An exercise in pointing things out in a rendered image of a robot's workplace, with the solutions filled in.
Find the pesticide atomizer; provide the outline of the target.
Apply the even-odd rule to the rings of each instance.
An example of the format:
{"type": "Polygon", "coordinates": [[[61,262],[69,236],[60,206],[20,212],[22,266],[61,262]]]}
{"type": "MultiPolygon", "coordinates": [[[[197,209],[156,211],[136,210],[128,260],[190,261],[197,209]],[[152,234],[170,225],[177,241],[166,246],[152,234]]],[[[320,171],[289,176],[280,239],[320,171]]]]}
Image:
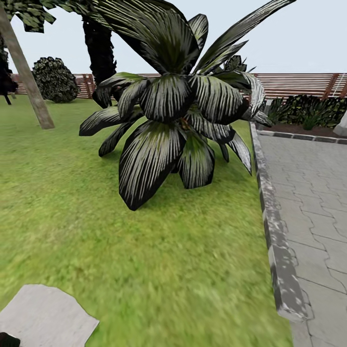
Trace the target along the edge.
{"type": "Polygon", "coordinates": [[[6,332],[0,333],[0,347],[19,347],[20,342],[20,339],[6,332]]]}

